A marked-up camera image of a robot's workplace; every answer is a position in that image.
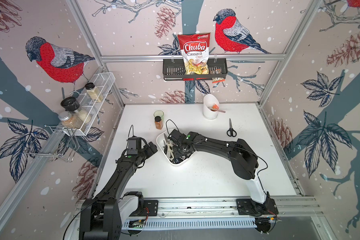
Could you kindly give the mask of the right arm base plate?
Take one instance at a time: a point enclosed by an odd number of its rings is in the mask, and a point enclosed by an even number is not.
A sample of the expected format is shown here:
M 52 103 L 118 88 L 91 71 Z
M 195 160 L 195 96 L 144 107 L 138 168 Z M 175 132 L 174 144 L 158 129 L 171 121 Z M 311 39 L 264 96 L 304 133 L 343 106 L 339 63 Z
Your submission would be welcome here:
M 239 215 L 261 217 L 262 215 L 278 215 L 274 199 L 269 197 L 263 204 L 257 203 L 252 199 L 236 199 L 237 210 Z

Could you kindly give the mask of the small black scissors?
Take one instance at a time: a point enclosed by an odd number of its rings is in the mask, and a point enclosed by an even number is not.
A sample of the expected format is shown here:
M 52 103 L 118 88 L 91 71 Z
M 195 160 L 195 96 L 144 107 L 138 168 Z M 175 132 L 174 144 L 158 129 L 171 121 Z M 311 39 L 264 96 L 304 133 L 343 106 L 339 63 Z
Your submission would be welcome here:
M 232 120 L 229 119 L 229 129 L 227 130 L 227 135 L 229 137 L 236 137 L 237 136 L 237 132 L 233 129 L 233 125 L 232 125 Z

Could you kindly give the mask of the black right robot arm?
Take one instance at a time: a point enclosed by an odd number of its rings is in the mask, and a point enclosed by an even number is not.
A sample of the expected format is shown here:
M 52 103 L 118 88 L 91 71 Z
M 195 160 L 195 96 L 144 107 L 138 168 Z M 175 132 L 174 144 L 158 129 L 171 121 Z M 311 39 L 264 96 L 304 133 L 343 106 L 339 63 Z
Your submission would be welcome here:
M 230 161 L 234 173 L 246 181 L 250 197 L 237 199 L 239 215 L 261 217 L 279 214 L 275 200 L 270 197 L 259 178 L 259 163 L 254 151 L 243 139 L 237 141 L 221 141 L 205 137 L 196 132 L 187 135 L 174 129 L 167 136 L 173 145 L 175 159 L 186 160 L 195 152 L 205 152 Z

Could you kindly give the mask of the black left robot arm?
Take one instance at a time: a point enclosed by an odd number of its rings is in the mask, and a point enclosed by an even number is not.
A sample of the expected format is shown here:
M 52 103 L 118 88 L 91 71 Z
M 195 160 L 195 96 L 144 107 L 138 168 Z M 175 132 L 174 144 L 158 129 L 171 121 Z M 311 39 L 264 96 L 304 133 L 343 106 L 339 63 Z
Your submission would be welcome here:
M 133 137 L 128 147 L 116 161 L 117 167 L 105 187 L 93 198 L 87 199 L 80 212 L 80 240 L 118 240 L 122 234 L 119 200 L 129 179 L 147 159 L 157 151 L 157 146 Z

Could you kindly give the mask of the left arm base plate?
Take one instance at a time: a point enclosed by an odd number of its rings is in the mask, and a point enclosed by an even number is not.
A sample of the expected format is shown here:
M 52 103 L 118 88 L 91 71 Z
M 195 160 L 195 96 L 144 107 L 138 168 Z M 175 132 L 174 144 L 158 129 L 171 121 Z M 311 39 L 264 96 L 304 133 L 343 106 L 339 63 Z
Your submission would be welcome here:
M 155 217 L 158 214 L 159 201 L 157 200 L 144 200 L 139 203 L 138 208 L 130 214 L 130 217 Z

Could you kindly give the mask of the white plastic storage box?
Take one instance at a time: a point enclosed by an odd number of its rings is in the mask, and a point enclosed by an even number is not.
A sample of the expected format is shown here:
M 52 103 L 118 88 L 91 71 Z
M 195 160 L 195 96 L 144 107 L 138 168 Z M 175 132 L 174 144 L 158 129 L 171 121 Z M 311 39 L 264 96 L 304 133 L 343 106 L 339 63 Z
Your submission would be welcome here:
M 181 166 L 189 158 L 191 158 L 192 153 L 182 154 L 180 148 L 175 146 L 175 143 L 169 139 L 167 132 L 163 132 L 158 135 L 156 139 L 157 147 L 164 154 L 166 159 L 170 162 L 172 166 Z

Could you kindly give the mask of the cream handled kitchen scissors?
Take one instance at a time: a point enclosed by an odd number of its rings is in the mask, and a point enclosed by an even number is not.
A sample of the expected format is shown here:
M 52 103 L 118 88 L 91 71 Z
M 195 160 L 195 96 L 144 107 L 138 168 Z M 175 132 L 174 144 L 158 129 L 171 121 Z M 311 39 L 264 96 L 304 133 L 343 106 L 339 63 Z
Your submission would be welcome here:
M 174 145 L 168 139 L 166 134 L 164 134 L 164 138 L 165 138 L 165 154 L 167 158 L 170 160 L 170 162 L 173 162 L 175 159 L 174 150 L 173 150 Z

